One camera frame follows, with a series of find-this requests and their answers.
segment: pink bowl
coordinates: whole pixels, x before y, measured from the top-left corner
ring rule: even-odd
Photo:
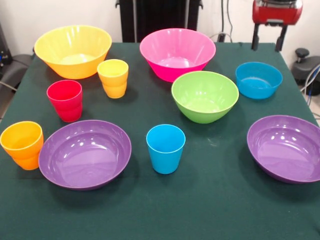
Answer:
[[[173,83],[183,74],[204,69],[216,54],[216,45],[200,32],[169,28],[146,36],[140,52],[159,78]]]

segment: white wall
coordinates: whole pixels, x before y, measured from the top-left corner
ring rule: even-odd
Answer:
[[[221,31],[221,1],[202,0],[204,9],[199,12],[198,31],[211,36]],[[229,0],[229,12],[233,24],[232,40],[234,42],[251,42],[254,23],[252,21],[253,0]],[[310,50],[310,55],[320,55],[320,1],[302,0],[303,11],[295,26],[289,26],[285,36],[282,56],[290,65],[296,60],[295,50],[303,47]],[[229,32],[227,15],[225,14],[224,31]],[[281,32],[280,27],[260,26],[260,42],[275,43]]]
[[[93,25],[122,41],[115,0],[0,0],[0,23],[13,55],[30,54],[38,37],[66,25]]]
[[[204,9],[199,9],[198,31],[211,36],[221,30],[221,1],[202,1]],[[252,41],[252,4],[253,0],[230,0],[234,42]],[[289,65],[296,59],[294,51],[298,47],[320,55],[317,31],[320,1],[303,0],[303,4],[302,16],[296,26],[288,28],[283,46],[282,55]],[[13,55],[31,53],[43,33],[71,24],[97,26],[108,31],[114,42],[122,41],[120,10],[115,9],[115,0],[0,0],[0,23]],[[225,31],[229,29],[225,15]],[[261,26],[260,42],[275,43],[280,31],[279,27]]]

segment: cup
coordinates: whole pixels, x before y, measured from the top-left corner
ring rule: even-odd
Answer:
[[[20,121],[10,125],[0,135],[0,144],[24,170],[39,167],[38,158],[44,145],[44,134],[38,123]]]
[[[118,99],[125,95],[129,66],[125,61],[109,59],[101,62],[97,67],[103,89],[111,99]]]
[[[159,174],[177,170],[186,143],[184,132],[170,124],[157,125],[146,135],[153,169]]]
[[[48,87],[46,95],[62,121],[72,123],[81,117],[83,91],[77,81],[57,81]]]

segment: blue bowl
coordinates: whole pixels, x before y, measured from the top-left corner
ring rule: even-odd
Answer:
[[[247,62],[235,71],[239,92],[251,99],[271,97],[283,80],[281,72],[262,62]]]

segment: green tablecloth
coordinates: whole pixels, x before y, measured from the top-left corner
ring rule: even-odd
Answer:
[[[283,83],[269,99],[240,95],[234,108],[211,124],[184,117],[171,97],[171,84],[158,79],[139,45],[114,43],[108,59],[129,64],[127,92],[109,99],[97,75],[80,80],[81,120],[117,124],[131,138],[132,156],[123,173],[105,187],[76,192],[24,171],[0,150],[1,240],[318,240],[320,184],[290,185],[266,175],[246,144],[250,125],[268,115],[292,115],[316,123],[274,44],[217,44],[205,70],[235,80],[236,67],[260,61],[277,67]],[[38,122],[48,138],[63,123],[46,96],[60,80],[35,58],[25,74],[0,131],[12,123]],[[179,168],[153,171],[145,142],[148,130],[173,124],[186,135]]]

